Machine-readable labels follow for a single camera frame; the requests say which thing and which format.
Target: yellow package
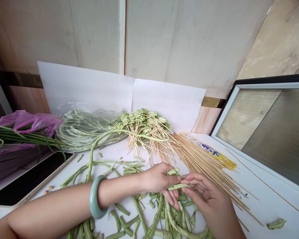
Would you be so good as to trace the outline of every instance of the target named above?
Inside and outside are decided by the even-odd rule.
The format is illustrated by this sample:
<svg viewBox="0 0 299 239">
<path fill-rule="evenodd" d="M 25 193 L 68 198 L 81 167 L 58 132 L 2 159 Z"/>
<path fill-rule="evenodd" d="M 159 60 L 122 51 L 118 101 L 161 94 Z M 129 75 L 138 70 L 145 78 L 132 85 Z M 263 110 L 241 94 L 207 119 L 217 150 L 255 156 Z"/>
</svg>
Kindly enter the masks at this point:
<svg viewBox="0 0 299 239">
<path fill-rule="evenodd" d="M 225 155 L 221 154 L 220 152 L 214 150 L 212 147 L 208 146 L 207 144 L 203 144 L 201 141 L 195 139 L 193 136 L 191 136 L 188 133 L 181 133 L 184 135 L 186 138 L 188 138 L 190 141 L 198 145 L 199 147 L 203 148 L 207 153 L 212 155 L 214 158 L 221 160 L 222 164 L 230 169 L 234 170 L 237 164 L 235 164 L 233 161 L 231 161 L 229 158 L 227 158 Z"/>
</svg>

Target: hand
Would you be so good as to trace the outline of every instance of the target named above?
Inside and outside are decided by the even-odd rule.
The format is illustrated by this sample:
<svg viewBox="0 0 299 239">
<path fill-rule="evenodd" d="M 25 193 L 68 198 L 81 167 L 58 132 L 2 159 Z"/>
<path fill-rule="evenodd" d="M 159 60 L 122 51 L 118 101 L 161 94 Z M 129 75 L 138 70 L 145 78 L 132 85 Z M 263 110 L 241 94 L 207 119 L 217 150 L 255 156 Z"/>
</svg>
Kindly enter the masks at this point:
<svg viewBox="0 0 299 239">
<path fill-rule="evenodd" d="M 203 174 L 190 173 L 181 183 L 193 187 L 182 191 L 202 212 L 204 219 L 217 239 L 246 239 L 229 195 Z"/>
<path fill-rule="evenodd" d="M 144 191 L 147 193 L 158 193 L 162 192 L 163 195 L 167 198 L 169 203 L 179 210 L 179 205 L 176 200 L 178 195 L 178 190 L 168 191 L 166 188 L 170 185 L 174 185 L 180 182 L 182 179 L 181 176 L 167 176 L 167 172 L 174 167 L 167 163 L 156 164 L 154 167 L 140 173 L 141 182 L 144 186 Z"/>
</svg>

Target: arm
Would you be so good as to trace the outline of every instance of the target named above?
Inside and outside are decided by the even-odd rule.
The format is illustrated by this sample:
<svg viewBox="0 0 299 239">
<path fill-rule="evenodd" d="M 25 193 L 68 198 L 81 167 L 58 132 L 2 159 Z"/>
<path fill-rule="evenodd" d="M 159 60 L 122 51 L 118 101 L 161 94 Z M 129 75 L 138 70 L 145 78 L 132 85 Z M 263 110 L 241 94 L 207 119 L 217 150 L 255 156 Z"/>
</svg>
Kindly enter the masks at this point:
<svg viewBox="0 0 299 239">
<path fill-rule="evenodd" d="M 163 191 L 174 205 L 178 193 L 165 188 L 179 183 L 180 176 L 166 176 L 173 167 L 160 163 L 142 173 L 102 180 L 97 197 L 100 208 L 106 208 L 138 193 Z M 92 183 L 67 187 L 14 210 L 0 219 L 0 238 L 57 238 L 91 217 L 89 196 Z"/>
<path fill-rule="evenodd" d="M 246 239 L 229 195 L 203 174 L 190 173 L 181 183 L 189 184 L 182 191 L 202 212 L 207 226 L 217 239 Z"/>
</svg>

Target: plastic bag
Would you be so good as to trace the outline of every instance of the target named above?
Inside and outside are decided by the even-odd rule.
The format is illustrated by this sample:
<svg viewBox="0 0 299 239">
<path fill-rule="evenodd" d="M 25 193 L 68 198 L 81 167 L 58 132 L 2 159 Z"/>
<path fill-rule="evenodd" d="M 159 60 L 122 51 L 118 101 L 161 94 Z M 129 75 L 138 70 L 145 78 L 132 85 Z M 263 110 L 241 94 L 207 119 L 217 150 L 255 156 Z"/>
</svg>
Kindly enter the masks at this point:
<svg viewBox="0 0 299 239">
<path fill-rule="evenodd" d="M 0 180 L 32 160 L 39 159 L 47 149 L 46 146 L 34 144 L 0 144 Z"/>
<path fill-rule="evenodd" d="M 120 121 L 121 113 L 103 110 L 89 113 L 78 108 L 61 116 L 62 124 L 56 130 L 56 136 L 70 146 L 63 150 L 80 152 L 91 149 L 101 135 L 111 131 Z M 97 147 L 116 143 L 125 137 L 127 134 L 109 133 L 97 143 Z"/>
<path fill-rule="evenodd" d="M 52 137 L 56 127 L 61 124 L 61 120 L 51 114 L 31 114 L 25 110 L 18 110 L 0 118 L 0 126 L 9 126 L 13 124 L 13 130 L 21 134 L 46 128 L 45 132 L 47 136 Z M 19 130 L 29 124 L 32 124 L 30 129 Z"/>
</svg>

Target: smartphone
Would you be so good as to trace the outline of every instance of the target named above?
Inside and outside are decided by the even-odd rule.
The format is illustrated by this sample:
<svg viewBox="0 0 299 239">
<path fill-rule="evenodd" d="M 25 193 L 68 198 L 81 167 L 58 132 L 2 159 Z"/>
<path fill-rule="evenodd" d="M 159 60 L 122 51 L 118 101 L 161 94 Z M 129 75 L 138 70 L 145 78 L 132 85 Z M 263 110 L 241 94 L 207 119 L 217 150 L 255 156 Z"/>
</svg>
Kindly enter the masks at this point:
<svg viewBox="0 0 299 239">
<path fill-rule="evenodd" d="M 73 158 L 74 153 L 56 152 L 0 189 L 0 208 L 15 209 L 26 203 Z"/>
</svg>

